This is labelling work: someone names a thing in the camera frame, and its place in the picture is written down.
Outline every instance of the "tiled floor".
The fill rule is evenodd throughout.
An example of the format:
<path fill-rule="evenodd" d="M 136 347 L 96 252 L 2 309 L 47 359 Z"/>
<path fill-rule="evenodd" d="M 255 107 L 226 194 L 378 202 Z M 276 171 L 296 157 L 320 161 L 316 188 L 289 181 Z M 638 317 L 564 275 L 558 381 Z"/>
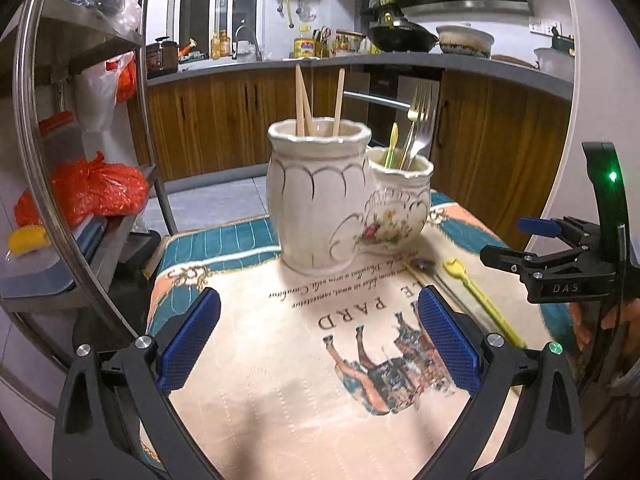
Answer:
<path fill-rule="evenodd" d="M 190 189 L 169 195 L 178 231 L 201 229 L 266 213 L 265 176 Z M 142 219 L 148 229 L 167 235 L 158 199 L 149 200 Z"/>

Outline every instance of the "cabinet handle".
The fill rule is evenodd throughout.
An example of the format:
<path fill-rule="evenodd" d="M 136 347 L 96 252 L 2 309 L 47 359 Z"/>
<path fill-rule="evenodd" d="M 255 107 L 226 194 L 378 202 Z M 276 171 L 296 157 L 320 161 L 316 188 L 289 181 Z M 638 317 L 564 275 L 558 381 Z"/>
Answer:
<path fill-rule="evenodd" d="M 442 130 L 442 116 L 444 110 L 449 108 L 449 101 L 445 100 L 440 107 L 440 117 L 438 118 L 438 126 L 436 128 L 436 146 L 440 149 L 444 148 L 444 144 L 440 140 L 440 132 Z"/>

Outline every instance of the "black robotic device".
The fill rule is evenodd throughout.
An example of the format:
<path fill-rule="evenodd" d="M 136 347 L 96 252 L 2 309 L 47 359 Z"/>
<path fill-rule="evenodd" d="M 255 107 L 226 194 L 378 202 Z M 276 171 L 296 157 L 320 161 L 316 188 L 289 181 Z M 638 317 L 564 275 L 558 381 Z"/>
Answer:
<path fill-rule="evenodd" d="M 519 272 L 530 301 L 597 301 L 601 319 L 620 297 L 636 294 L 632 284 L 625 284 L 638 281 L 625 276 L 636 276 L 638 266 L 630 250 L 622 175 L 613 146 L 587 144 L 585 153 L 602 228 L 573 218 L 538 221 L 538 234 L 559 235 L 573 248 L 539 258 L 487 247 L 481 257 L 488 266 Z M 602 171 L 610 184 L 601 179 Z M 541 351 L 518 349 L 498 334 L 485 336 L 471 318 L 453 312 L 432 286 L 423 289 L 416 308 L 456 384 L 470 391 L 471 398 L 414 480 L 583 478 L 580 401 L 562 347 L 549 343 Z M 199 330 L 190 335 L 202 312 L 209 312 L 204 324 L 208 328 L 198 323 Z M 207 289 L 156 338 L 143 336 L 108 354 L 79 349 L 56 420 L 54 480 L 222 480 L 167 399 L 169 391 L 184 384 L 219 316 L 220 298 Z M 591 363 L 602 361 L 606 341 L 596 338 Z M 591 368 L 593 380 L 599 368 Z M 493 463 L 473 470 L 515 385 L 522 390 L 502 447 Z M 142 460 L 140 421 L 164 470 Z M 597 468 L 590 478 L 609 478 L 603 471 Z"/>

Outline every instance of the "fork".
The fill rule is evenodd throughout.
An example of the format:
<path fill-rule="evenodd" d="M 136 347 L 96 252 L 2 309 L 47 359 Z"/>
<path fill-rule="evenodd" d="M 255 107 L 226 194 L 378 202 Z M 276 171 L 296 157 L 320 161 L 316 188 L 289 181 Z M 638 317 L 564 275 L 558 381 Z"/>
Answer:
<path fill-rule="evenodd" d="M 409 170 L 416 155 L 418 155 L 420 150 L 424 149 L 431 142 L 431 138 L 433 137 L 433 131 L 431 131 L 429 128 L 430 126 L 429 119 L 430 119 L 431 112 L 433 111 L 432 110 L 433 93 L 431 92 L 432 89 L 433 89 L 433 83 L 432 82 L 427 83 L 425 90 L 428 95 L 428 100 L 427 100 L 426 106 L 423 107 L 422 109 L 422 116 L 420 117 L 420 120 L 418 121 L 418 125 L 416 127 L 415 140 L 409 152 L 409 157 L 407 158 L 407 161 L 402 167 L 402 169 L 405 171 Z"/>
<path fill-rule="evenodd" d="M 402 147 L 402 158 L 400 159 L 400 165 L 398 166 L 399 170 L 404 169 L 404 167 L 406 166 L 407 160 L 410 157 L 412 146 L 414 145 L 417 124 L 418 122 L 422 121 L 422 117 L 424 116 L 427 97 L 426 86 L 427 83 L 425 81 L 418 80 L 418 83 L 415 87 L 414 100 L 412 101 L 409 112 L 406 115 L 412 123 L 411 128 L 409 129 L 409 133 L 406 136 L 404 146 Z"/>

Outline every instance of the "wok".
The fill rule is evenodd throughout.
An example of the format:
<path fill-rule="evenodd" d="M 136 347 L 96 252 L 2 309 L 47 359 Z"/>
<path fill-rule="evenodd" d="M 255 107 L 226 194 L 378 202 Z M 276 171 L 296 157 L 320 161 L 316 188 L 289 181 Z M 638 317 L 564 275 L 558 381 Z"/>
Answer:
<path fill-rule="evenodd" d="M 429 52 L 438 43 L 437 36 L 406 18 L 387 23 L 369 31 L 371 43 L 384 52 Z"/>

